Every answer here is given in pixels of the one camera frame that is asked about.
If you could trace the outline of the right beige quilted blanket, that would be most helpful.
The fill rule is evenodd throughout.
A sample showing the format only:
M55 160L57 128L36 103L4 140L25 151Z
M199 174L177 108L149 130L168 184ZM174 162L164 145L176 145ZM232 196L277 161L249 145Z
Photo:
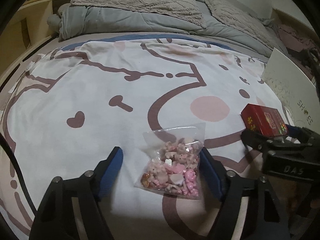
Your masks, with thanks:
M221 23L258 40L270 49L277 44L264 25L226 0L204 0L211 15Z

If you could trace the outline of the white cardboard box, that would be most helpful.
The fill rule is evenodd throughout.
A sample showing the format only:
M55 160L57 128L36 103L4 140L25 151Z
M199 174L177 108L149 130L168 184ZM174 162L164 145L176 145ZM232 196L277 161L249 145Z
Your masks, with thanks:
M274 48L261 77L276 94L296 126L319 133L316 87L293 61Z

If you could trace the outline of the left beige quilted blanket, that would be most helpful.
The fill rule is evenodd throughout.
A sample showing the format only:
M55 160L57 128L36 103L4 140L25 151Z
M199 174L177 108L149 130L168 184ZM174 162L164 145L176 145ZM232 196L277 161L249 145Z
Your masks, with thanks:
M71 4L157 13L187 21L201 28L206 27L195 0L71 0Z

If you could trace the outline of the grey folded duvet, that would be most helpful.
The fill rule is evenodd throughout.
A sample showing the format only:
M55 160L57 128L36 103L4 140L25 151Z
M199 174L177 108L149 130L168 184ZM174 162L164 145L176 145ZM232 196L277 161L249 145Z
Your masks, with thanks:
M58 33L60 40L93 33L164 32L211 37L244 47L265 57L277 48L284 54L287 49L274 31L265 29L267 40L260 34L249 35L225 25L214 18L204 2L197 2L205 27L168 15L137 12L108 7L86 7L70 3L59 7L58 12L47 18L49 28Z

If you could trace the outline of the beige quilted blanket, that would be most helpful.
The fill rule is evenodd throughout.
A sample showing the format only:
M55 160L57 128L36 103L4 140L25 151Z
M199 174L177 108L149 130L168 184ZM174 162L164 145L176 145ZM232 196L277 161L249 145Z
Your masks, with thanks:
M204 0L211 15L221 23L258 40L270 49L277 44L264 25L226 0Z
M187 21L201 28L206 27L195 0L71 0L71 4L157 13Z

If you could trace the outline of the red cigarette pack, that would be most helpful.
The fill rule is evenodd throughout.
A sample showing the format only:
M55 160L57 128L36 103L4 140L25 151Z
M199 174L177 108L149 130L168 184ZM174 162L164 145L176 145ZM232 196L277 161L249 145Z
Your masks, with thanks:
M247 104L240 113L247 129L265 137L288 135L287 126L279 111L261 105Z

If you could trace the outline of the wooden side shelf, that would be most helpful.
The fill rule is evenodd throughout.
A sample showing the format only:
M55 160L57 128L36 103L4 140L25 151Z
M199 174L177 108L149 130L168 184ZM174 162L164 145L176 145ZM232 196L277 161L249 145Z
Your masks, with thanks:
M57 34L47 24L49 16L70 0L28 0L18 9L1 34L1 83L19 65Z

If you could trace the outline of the bag of pink snacks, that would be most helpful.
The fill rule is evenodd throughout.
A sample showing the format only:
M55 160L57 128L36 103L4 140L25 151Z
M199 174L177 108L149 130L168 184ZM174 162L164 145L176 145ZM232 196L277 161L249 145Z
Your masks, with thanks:
M199 199L200 152L206 124L157 129L143 134L149 161L135 187L184 199Z

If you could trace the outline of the cartoon bear blanket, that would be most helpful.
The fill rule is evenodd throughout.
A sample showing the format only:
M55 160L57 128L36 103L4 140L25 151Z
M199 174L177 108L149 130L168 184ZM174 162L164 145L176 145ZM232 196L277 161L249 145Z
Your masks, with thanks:
M76 178L122 148L102 202L116 239L204 239L219 203L136 187L149 161L145 132L204 123L206 147L247 174L256 152L240 141L251 103L283 111L264 64L223 46L159 35L51 42L22 63L1 96L1 129L35 206L55 176Z

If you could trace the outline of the pink clothes pile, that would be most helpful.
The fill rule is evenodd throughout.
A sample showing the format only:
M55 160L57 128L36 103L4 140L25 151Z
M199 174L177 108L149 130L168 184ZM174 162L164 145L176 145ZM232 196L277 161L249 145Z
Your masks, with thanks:
M289 25L278 25L278 34L280 40L283 42L286 48L301 52L308 49L317 49L319 46L308 35L305 35L299 31L296 31Z

